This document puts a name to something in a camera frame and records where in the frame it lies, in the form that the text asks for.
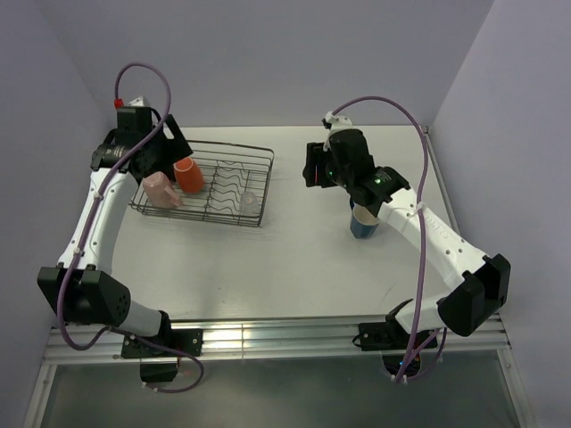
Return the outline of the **pink mug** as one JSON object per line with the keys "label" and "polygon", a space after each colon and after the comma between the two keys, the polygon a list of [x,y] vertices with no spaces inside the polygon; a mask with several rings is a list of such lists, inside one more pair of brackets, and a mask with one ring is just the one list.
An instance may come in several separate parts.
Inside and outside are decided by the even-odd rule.
{"label": "pink mug", "polygon": [[142,180],[142,187],[149,202],[156,208],[174,209],[183,205],[169,178],[161,171]]}

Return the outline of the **orange mug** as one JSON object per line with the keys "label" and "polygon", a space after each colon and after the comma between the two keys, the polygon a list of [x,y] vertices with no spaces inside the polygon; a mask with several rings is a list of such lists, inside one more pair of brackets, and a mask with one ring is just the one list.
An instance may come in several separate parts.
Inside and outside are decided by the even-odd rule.
{"label": "orange mug", "polygon": [[178,160],[173,168],[178,186],[184,193],[195,194],[203,190],[203,173],[191,157]]}

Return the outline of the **dark wire dish rack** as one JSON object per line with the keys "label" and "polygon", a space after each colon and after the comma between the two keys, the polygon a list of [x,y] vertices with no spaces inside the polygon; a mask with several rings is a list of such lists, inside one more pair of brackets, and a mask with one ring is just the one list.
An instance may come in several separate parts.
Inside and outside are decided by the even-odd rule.
{"label": "dark wire dish rack", "polygon": [[[274,151],[267,147],[216,141],[190,140],[188,143],[193,150],[192,158],[203,173],[203,190],[190,194],[175,186],[174,190],[181,197],[183,205],[174,209],[160,209],[149,202],[142,188],[138,188],[129,206],[153,217],[260,226],[269,193]],[[240,214],[240,197],[246,191],[258,196],[258,216]]]}

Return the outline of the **blue mug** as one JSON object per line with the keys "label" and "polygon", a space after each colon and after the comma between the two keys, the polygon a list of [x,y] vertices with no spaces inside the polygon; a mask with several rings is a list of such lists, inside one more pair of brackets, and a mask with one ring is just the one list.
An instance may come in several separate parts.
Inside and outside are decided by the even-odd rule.
{"label": "blue mug", "polygon": [[350,230],[356,239],[370,238],[377,230],[379,223],[379,219],[365,207],[357,204],[353,205]]}

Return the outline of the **clear glass cup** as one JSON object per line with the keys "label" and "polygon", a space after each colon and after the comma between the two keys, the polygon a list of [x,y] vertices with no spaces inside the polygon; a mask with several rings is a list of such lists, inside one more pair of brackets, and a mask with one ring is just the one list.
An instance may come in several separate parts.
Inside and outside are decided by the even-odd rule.
{"label": "clear glass cup", "polygon": [[240,197],[239,209],[242,216],[258,216],[260,212],[258,196],[250,191],[244,192]]}

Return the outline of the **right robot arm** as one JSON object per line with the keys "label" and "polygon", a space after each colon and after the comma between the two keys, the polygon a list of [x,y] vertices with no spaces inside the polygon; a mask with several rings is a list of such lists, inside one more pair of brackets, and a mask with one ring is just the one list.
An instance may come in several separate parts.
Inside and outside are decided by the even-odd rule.
{"label": "right robot arm", "polygon": [[392,311],[385,330],[393,346],[408,346],[418,330],[448,328],[468,337],[506,303],[509,261],[468,243],[418,199],[396,169],[377,166],[360,130],[337,131],[324,143],[307,144],[302,176],[308,187],[338,186],[349,194],[354,237],[368,238],[378,224],[387,224],[446,284],[447,292],[404,302]]}

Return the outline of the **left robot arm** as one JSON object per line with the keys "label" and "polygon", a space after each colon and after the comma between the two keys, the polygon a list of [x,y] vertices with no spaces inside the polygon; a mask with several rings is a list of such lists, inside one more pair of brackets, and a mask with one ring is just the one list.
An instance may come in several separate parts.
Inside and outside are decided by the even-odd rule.
{"label": "left robot arm", "polygon": [[42,267],[37,284],[60,327],[101,325],[142,337],[154,356],[174,344],[166,312],[150,309],[112,277],[115,243],[128,204],[142,181],[159,175],[174,181],[174,165],[192,150],[172,115],[160,120],[145,98],[118,106],[117,126],[92,155],[90,184],[79,222],[53,267]]}

